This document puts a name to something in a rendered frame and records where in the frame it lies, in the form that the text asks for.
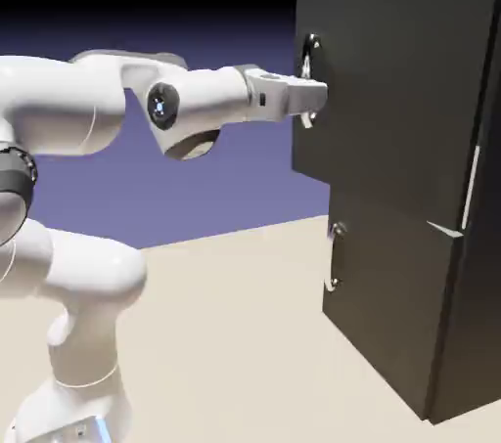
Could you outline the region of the dark cabinet door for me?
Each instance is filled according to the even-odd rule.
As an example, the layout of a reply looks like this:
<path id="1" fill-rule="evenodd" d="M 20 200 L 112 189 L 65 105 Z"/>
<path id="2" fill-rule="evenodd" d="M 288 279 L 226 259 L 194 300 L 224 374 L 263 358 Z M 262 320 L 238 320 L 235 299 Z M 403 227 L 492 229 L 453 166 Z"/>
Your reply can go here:
<path id="1" fill-rule="evenodd" d="M 463 237 L 379 202 L 331 192 L 341 221 L 342 284 L 323 312 L 409 408 L 429 411 L 444 297 Z"/>
<path id="2" fill-rule="evenodd" d="M 329 98 L 293 167 L 449 230 L 463 220 L 495 0 L 296 0 Z"/>

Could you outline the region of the dark cabinet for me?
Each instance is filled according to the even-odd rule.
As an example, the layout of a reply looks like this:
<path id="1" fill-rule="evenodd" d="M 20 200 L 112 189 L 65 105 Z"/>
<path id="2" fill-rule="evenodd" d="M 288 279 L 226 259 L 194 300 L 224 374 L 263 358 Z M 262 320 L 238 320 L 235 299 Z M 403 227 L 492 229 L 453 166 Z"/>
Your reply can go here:
<path id="1" fill-rule="evenodd" d="M 299 69 L 303 41 L 296 37 Z M 429 411 L 423 420 L 432 424 L 501 401 L 501 0 L 495 0 L 478 97 L 463 220 L 449 231 L 463 240 L 444 297 Z"/>

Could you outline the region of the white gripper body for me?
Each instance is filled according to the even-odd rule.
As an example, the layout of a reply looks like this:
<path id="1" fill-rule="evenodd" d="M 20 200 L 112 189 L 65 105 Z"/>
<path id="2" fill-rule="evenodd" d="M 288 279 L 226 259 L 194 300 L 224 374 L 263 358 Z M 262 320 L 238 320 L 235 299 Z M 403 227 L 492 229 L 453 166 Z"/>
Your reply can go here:
<path id="1" fill-rule="evenodd" d="M 328 100 L 328 85 L 314 79 L 287 76 L 286 114 L 317 113 Z"/>

